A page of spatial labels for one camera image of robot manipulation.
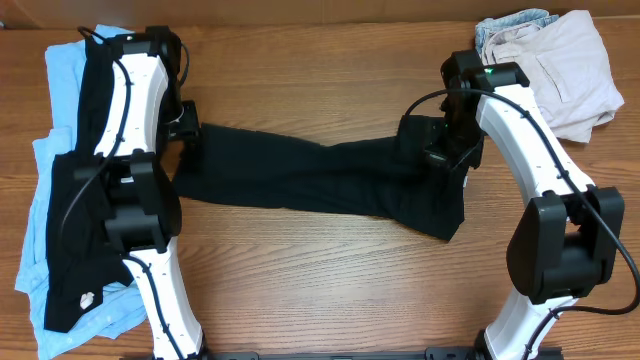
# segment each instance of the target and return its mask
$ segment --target fabric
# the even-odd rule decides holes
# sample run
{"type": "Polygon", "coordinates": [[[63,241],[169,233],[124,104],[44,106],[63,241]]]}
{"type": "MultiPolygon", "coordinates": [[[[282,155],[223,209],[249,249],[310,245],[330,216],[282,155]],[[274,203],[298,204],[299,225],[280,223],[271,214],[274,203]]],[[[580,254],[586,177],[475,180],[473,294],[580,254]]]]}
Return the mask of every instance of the fabric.
{"type": "Polygon", "coordinates": [[[74,172],[97,167],[102,160],[93,151],[104,133],[113,93],[113,59],[108,46],[88,38],[85,53],[76,146],[53,161],[47,218],[49,292],[44,327],[59,332],[71,330],[82,315],[102,303],[104,286],[116,281],[128,286],[133,281],[104,234],[101,219],[112,214],[109,204],[94,196],[102,192],[99,179],[87,188],[61,228],[66,209],[86,181],[76,180],[74,172]]]}
{"type": "Polygon", "coordinates": [[[558,18],[560,18],[558,15],[549,15],[547,10],[528,9],[499,19],[484,19],[476,25],[476,51],[478,54],[482,54],[484,44],[499,31],[517,26],[535,32],[555,22],[558,18]]]}
{"type": "Polygon", "coordinates": [[[484,46],[485,65],[515,61],[531,81],[543,118],[559,138],[588,143],[624,100],[588,11],[571,11],[539,31],[505,29],[484,46]]]}
{"type": "Polygon", "coordinates": [[[410,116],[395,137],[334,146],[204,124],[201,149],[183,154],[173,184],[205,202],[386,217],[449,240],[464,221],[467,168],[426,164],[434,121],[443,120],[410,116]]]}
{"type": "MultiPolygon", "coordinates": [[[[110,37],[125,30],[99,25],[96,32],[110,37]]],[[[54,128],[47,138],[33,142],[39,177],[29,210],[15,288],[29,295],[30,320],[38,342],[38,357],[51,359],[96,335],[115,339],[144,321],[146,312],[135,284],[125,287],[114,283],[105,286],[97,294],[102,297],[102,305],[82,316],[68,333],[44,329],[49,291],[46,225],[51,196],[52,164],[56,155],[67,153],[76,145],[78,100],[86,60],[84,41],[51,46],[45,52],[45,60],[54,128]]]]}

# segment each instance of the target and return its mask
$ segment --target wood grain surface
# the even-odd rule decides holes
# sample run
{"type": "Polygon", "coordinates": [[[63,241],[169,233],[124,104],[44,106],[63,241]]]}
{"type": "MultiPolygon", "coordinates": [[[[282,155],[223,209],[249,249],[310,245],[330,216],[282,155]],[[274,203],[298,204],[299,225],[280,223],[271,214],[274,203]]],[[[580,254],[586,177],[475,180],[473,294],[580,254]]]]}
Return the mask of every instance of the wood grain surface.
{"type": "MultiPolygon", "coordinates": [[[[601,186],[626,201],[621,239],[640,259],[640,20],[598,20],[626,105],[591,143],[563,143],[601,186]]],[[[471,46],[473,23],[174,29],[192,63],[183,90],[201,121],[323,144],[394,134],[418,97],[443,87],[442,62],[471,46]]],[[[26,295],[14,291],[37,184],[31,142],[51,108],[47,46],[73,31],[0,32],[0,358],[36,358],[26,295]]],[[[437,114],[438,101],[419,109],[437,114]]],[[[171,172],[179,149],[164,165],[171,172]]],[[[522,214],[515,181],[487,141],[465,190],[467,220],[450,243],[390,220],[220,206],[182,199],[179,256],[191,306],[215,351],[263,354],[423,350],[470,345],[511,289],[505,250],[522,214]]],[[[584,304],[633,295],[618,257],[584,304]]],[[[640,313],[566,314],[545,344],[568,359],[640,358],[640,313]]],[[[94,338],[61,359],[150,353],[148,323],[94,338]]]]}

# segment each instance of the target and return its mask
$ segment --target beige cloth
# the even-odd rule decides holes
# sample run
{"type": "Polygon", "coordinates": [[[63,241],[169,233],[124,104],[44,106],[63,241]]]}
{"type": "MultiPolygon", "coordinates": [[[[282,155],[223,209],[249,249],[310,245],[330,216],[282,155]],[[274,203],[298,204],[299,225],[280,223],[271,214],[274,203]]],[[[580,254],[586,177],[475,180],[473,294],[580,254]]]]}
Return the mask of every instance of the beige cloth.
{"type": "Polygon", "coordinates": [[[514,26],[482,49],[485,65],[515,61],[531,81],[554,135],[588,143],[591,129],[613,119],[624,99],[588,11],[571,11],[545,28],[514,26]]]}

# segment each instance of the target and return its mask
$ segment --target black cloth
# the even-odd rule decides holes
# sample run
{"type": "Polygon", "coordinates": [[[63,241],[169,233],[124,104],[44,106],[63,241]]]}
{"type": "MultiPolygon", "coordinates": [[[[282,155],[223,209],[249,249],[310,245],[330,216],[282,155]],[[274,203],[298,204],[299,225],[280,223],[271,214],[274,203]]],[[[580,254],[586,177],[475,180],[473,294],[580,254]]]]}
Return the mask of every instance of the black cloth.
{"type": "Polygon", "coordinates": [[[53,161],[52,187],[47,217],[47,264],[49,291],[44,328],[68,332],[78,319],[102,303],[102,288],[113,282],[129,285],[133,281],[119,255],[109,246],[98,216],[106,211],[91,196],[99,190],[94,181],[69,214],[62,236],[59,228],[69,204],[83,185],[74,180],[74,171],[97,165],[94,156],[106,126],[113,92],[112,58],[104,45],[85,41],[84,68],[78,106],[78,133],[74,151],[58,155],[53,161]],[[82,294],[92,292],[93,303],[80,307],[82,294]]]}
{"type": "Polygon", "coordinates": [[[442,122],[410,116],[395,137],[334,146],[204,124],[201,147],[182,154],[173,184],[195,200],[385,217],[449,240],[464,221],[467,168],[424,161],[442,122]]]}

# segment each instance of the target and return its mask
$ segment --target black cable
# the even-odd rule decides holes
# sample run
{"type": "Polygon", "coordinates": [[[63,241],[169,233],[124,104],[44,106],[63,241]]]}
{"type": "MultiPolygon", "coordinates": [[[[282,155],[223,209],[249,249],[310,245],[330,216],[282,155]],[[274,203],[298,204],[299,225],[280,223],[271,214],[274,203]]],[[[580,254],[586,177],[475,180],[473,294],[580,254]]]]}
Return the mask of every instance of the black cable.
{"type": "Polygon", "coordinates": [[[560,176],[564,179],[564,181],[567,183],[569,188],[571,188],[571,191],[573,191],[574,194],[578,197],[580,202],[582,202],[582,204],[587,209],[589,214],[596,220],[598,225],[611,238],[611,240],[613,241],[616,249],[620,252],[622,257],[624,258],[624,261],[627,263],[627,266],[629,267],[629,270],[631,271],[631,274],[633,275],[633,280],[634,280],[634,283],[635,283],[636,293],[635,293],[635,296],[633,298],[633,301],[629,305],[627,305],[627,306],[625,306],[623,308],[619,308],[619,309],[602,309],[602,308],[591,307],[591,306],[573,305],[573,306],[559,306],[559,307],[557,307],[555,309],[549,310],[549,314],[547,314],[547,316],[545,316],[545,318],[540,322],[540,324],[538,325],[538,327],[536,328],[534,333],[531,335],[531,338],[529,339],[529,342],[525,345],[525,353],[524,353],[524,356],[522,357],[522,360],[527,360],[528,359],[529,354],[531,353],[531,351],[533,349],[533,344],[535,344],[536,339],[538,338],[538,336],[540,336],[540,333],[542,333],[542,330],[544,330],[544,328],[547,326],[549,321],[551,321],[551,319],[553,319],[553,318],[558,318],[558,315],[560,313],[562,313],[562,312],[566,312],[566,311],[582,311],[582,312],[588,312],[588,313],[594,313],[594,314],[602,314],[602,315],[624,315],[624,314],[628,314],[628,313],[632,312],[633,310],[635,310],[638,307],[638,305],[640,305],[640,274],[638,273],[638,267],[636,266],[635,262],[633,261],[633,258],[631,257],[631,254],[629,254],[627,249],[620,242],[620,239],[618,239],[618,237],[613,233],[613,231],[604,222],[604,220],[602,220],[602,217],[600,217],[600,214],[598,214],[598,211],[596,209],[594,209],[594,207],[587,200],[587,198],[584,196],[582,191],[580,191],[580,189],[578,189],[576,184],[571,180],[571,178],[569,177],[569,172],[565,170],[564,166],[562,166],[562,162],[558,158],[558,155],[556,154],[556,152],[553,150],[553,147],[552,147],[551,143],[549,142],[549,139],[546,137],[546,135],[544,134],[544,132],[542,131],[542,129],[540,128],[538,123],[533,119],[533,117],[531,116],[531,114],[528,111],[524,110],[522,107],[520,107],[520,105],[518,105],[515,102],[509,100],[508,98],[506,98],[504,96],[501,96],[501,95],[498,95],[498,94],[495,94],[495,93],[490,92],[490,91],[485,91],[485,90],[480,90],[480,89],[444,89],[444,90],[436,91],[436,92],[433,92],[431,94],[425,95],[425,96],[421,97],[420,99],[418,99],[416,102],[414,102],[409,107],[409,109],[407,109],[407,112],[405,113],[405,116],[409,116],[411,114],[411,112],[418,105],[420,105],[421,103],[423,103],[423,102],[425,102],[425,101],[427,101],[429,99],[432,99],[434,97],[437,97],[437,96],[440,96],[440,95],[444,95],[444,94],[454,94],[454,93],[479,94],[479,95],[485,95],[485,96],[500,100],[500,101],[504,102],[505,104],[511,106],[515,110],[517,110],[521,114],[522,118],[525,118],[525,119],[527,119],[529,121],[531,126],[533,126],[533,128],[535,129],[536,133],[538,133],[538,136],[540,137],[540,140],[542,141],[542,143],[544,144],[545,148],[547,149],[547,152],[549,153],[549,156],[551,156],[551,159],[553,160],[553,163],[555,164],[555,166],[557,167],[558,171],[560,172],[560,176]]]}
{"type": "MultiPolygon", "coordinates": [[[[90,37],[90,35],[93,35],[93,36],[97,37],[98,39],[102,40],[103,43],[108,44],[107,39],[102,37],[100,34],[94,32],[94,31],[92,31],[90,29],[87,29],[86,27],[82,27],[82,26],[78,27],[78,32],[80,34],[82,34],[82,36],[84,36],[85,39],[88,39],[90,37]]],[[[82,185],[82,187],[80,188],[80,190],[78,191],[76,196],[73,198],[73,200],[71,200],[71,203],[67,207],[67,211],[65,212],[64,216],[62,217],[62,222],[60,222],[60,227],[58,229],[58,244],[60,246],[64,245],[64,241],[63,241],[63,236],[62,235],[63,235],[63,232],[64,232],[65,225],[67,223],[67,219],[69,218],[69,214],[71,213],[71,210],[73,210],[73,208],[76,206],[76,204],[78,203],[78,201],[80,200],[82,195],[85,193],[85,191],[87,190],[89,185],[91,185],[91,183],[98,176],[100,176],[100,174],[102,174],[104,169],[106,169],[107,165],[109,165],[111,160],[115,157],[116,152],[118,151],[118,147],[120,147],[120,143],[122,142],[122,135],[124,134],[124,128],[125,128],[125,125],[127,123],[127,115],[129,114],[129,105],[131,103],[131,85],[133,85],[133,83],[131,82],[131,79],[129,78],[129,72],[124,67],[124,65],[122,65],[122,63],[120,62],[120,59],[114,59],[113,62],[115,62],[116,65],[118,65],[118,67],[120,68],[120,70],[122,70],[122,73],[124,74],[125,86],[126,86],[124,109],[122,111],[122,119],[120,120],[120,127],[118,128],[118,132],[116,134],[116,139],[115,139],[115,142],[113,144],[113,147],[111,148],[111,151],[109,151],[109,154],[104,159],[102,164],[100,164],[100,166],[98,167],[96,172],[93,173],[93,175],[91,175],[91,177],[84,183],[84,185],[82,185]]]]}
{"type": "Polygon", "coordinates": [[[185,81],[187,81],[187,75],[189,75],[189,65],[190,65],[189,63],[191,62],[191,55],[189,54],[189,48],[187,48],[187,45],[181,42],[180,46],[182,46],[182,48],[184,49],[185,55],[187,55],[187,63],[184,65],[184,70],[182,71],[182,77],[178,82],[178,84],[182,87],[185,81]]]}
{"type": "Polygon", "coordinates": [[[145,275],[147,275],[147,279],[149,280],[149,286],[151,287],[151,293],[153,294],[153,302],[156,306],[156,312],[158,313],[158,320],[160,320],[160,326],[162,326],[162,332],[165,333],[169,338],[169,342],[171,343],[171,346],[173,346],[173,350],[178,355],[178,359],[184,360],[185,358],[182,356],[182,353],[180,352],[178,343],[176,342],[176,339],[171,334],[171,331],[169,331],[169,325],[167,325],[167,322],[164,319],[164,315],[162,314],[162,310],[160,309],[160,297],[158,296],[158,289],[156,288],[156,283],[153,281],[153,276],[151,275],[151,268],[147,266],[147,264],[145,264],[142,260],[130,255],[123,255],[122,259],[133,261],[134,263],[140,265],[140,267],[142,268],[142,272],[145,273],[145,275]]]}

